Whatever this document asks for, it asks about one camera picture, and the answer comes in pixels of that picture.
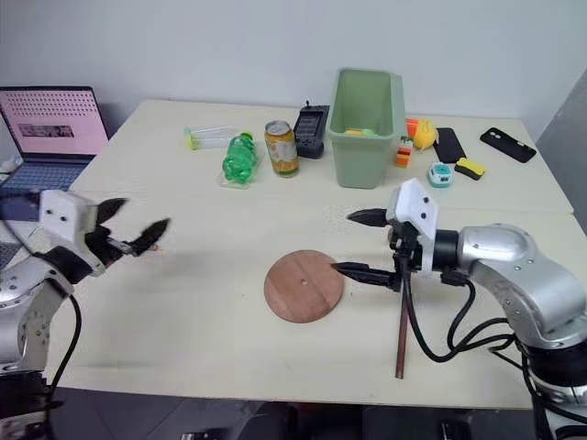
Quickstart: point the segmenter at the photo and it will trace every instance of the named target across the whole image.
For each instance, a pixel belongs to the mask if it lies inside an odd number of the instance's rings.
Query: wooden stick
[[[404,378],[405,365],[405,340],[407,338],[407,304],[405,297],[402,295],[402,314],[400,315],[400,331],[397,336],[397,355],[395,358],[395,377]]]

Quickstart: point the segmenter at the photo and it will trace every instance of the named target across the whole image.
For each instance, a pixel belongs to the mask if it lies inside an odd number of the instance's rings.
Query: black device
[[[439,128],[438,141],[434,143],[438,160],[444,163],[457,163],[460,158],[467,155],[460,145],[459,139],[452,128]]]
[[[309,101],[305,102],[305,107],[300,110],[293,128],[298,156],[319,159],[324,153],[322,138],[327,126],[329,109],[329,105],[310,105]]]
[[[502,153],[507,154],[510,158],[522,163],[528,162],[536,155],[535,149],[530,148],[524,142],[514,139],[494,126],[483,133],[480,139],[495,149],[499,149]]]

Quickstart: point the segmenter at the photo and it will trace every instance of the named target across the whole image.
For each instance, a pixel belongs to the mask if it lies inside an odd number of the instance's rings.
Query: white table
[[[347,280],[336,309],[312,324],[290,324],[271,312],[263,297],[265,274],[293,250],[312,248],[338,261],[389,267],[385,231],[344,220],[360,207],[352,197],[311,203],[235,191],[222,198],[87,194],[96,200],[132,199],[108,224],[118,238],[135,237],[146,223],[164,216],[173,220],[161,241],[163,251],[125,258],[101,278],[78,285],[83,333],[62,386],[306,402],[530,406],[519,372],[483,349],[438,365],[410,337],[405,380],[395,379],[400,301],[383,288]],[[494,222],[523,227],[546,255],[587,286],[587,239],[570,214],[445,210],[439,227]],[[416,279],[414,294],[423,331],[442,351],[466,292],[435,277]],[[496,300],[480,289],[463,333],[501,315]],[[50,377],[72,329],[66,303],[51,328]]]
[[[229,104],[145,101],[118,130],[108,147],[94,159],[72,189],[179,193],[214,196],[216,177],[226,152],[191,151],[183,143],[184,127],[231,125],[251,131],[263,143],[265,124],[284,119],[293,126],[299,109]],[[517,212],[571,213],[572,207],[550,173],[540,153],[526,164],[519,163],[479,140],[489,127],[534,147],[522,123],[516,119],[429,116],[437,127],[453,127],[468,157],[487,168],[474,181],[456,173],[449,191],[434,190],[442,208],[490,209]],[[350,200],[373,204],[389,196],[401,182],[417,177],[426,186],[426,170],[437,160],[431,148],[414,153],[408,169],[390,165],[384,185],[374,190],[350,190],[337,185],[332,150],[327,143],[320,160],[302,159],[300,173],[293,179],[273,174],[267,156],[257,175],[258,184],[248,192],[256,197],[309,197],[319,191],[325,199],[341,194]]]

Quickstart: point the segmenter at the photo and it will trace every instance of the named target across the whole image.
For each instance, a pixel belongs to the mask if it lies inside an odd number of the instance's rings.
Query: green plastic bottle
[[[244,184],[253,175],[257,156],[253,136],[244,132],[230,140],[227,156],[222,161],[224,177],[229,182]]]

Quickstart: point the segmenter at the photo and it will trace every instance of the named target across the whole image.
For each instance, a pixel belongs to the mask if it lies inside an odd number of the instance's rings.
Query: small cyan object
[[[434,188],[448,188],[452,183],[452,170],[444,162],[432,162],[427,177]]]

